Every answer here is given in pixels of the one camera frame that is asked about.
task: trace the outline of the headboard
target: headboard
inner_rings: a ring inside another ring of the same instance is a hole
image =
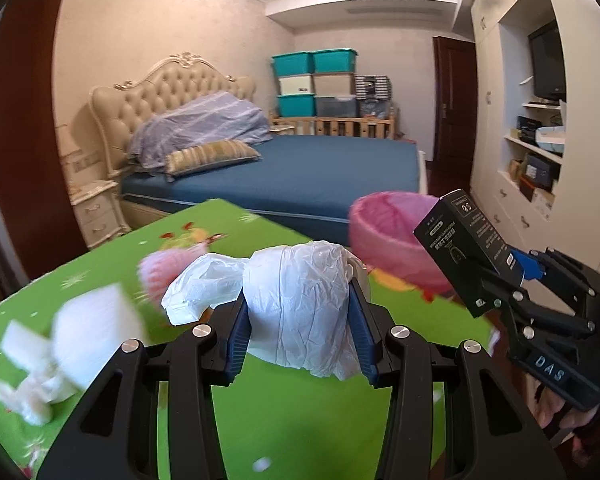
[[[127,167],[126,149],[138,126],[155,114],[222,90],[251,101],[256,84],[250,77],[225,76],[190,52],[156,63],[140,81],[91,89],[89,108],[104,143],[108,177],[120,176]]]

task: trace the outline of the storage bin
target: storage bin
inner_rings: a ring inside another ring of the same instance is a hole
[[[273,56],[273,69],[276,77],[312,74],[314,72],[314,55],[311,52],[291,52]]]
[[[355,95],[316,97],[315,111],[318,117],[357,117],[358,101]]]
[[[313,54],[316,73],[356,71],[358,53],[352,48],[316,50]]]
[[[357,199],[349,209],[351,251],[380,269],[435,294],[451,284],[413,235],[438,199],[403,191],[382,191]]]
[[[360,104],[360,117],[372,116],[377,119],[388,119],[391,110],[391,101],[379,101],[373,99],[364,99],[358,101]]]
[[[354,74],[351,72],[314,74],[316,97],[352,95],[355,92],[354,84]]]
[[[314,85],[311,74],[293,75],[278,78],[281,95],[313,94]]]
[[[356,96],[358,99],[392,99],[391,80],[385,75],[357,75]]]
[[[278,108],[280,108],[280,117],[314,117],[314,95],[279,95]]]

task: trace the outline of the pink plush toy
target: pink plush toy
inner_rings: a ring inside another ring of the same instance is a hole
[[[208,253],[208,240],[188,249],[173,248],[149,254],[138,266],[138,278],[147,296],[156,306],[160,306],[169,285],[197,257],[206,253]]]

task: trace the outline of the wooden railing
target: wooden railing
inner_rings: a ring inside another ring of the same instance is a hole
[[[395,140],[395,116],[388,119],[344,117],[276,117],[269,121],[275,126],[292,126],[294,135],[370,137]]]

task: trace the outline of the pink fabric bin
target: pink fabric bin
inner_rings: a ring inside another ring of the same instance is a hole
[[[435,294],[447,294],[451,284],[413,235],[431,211],[434,196],[382,191],[357,199],[349,209],[352,252],[365,264],[388,272]]]

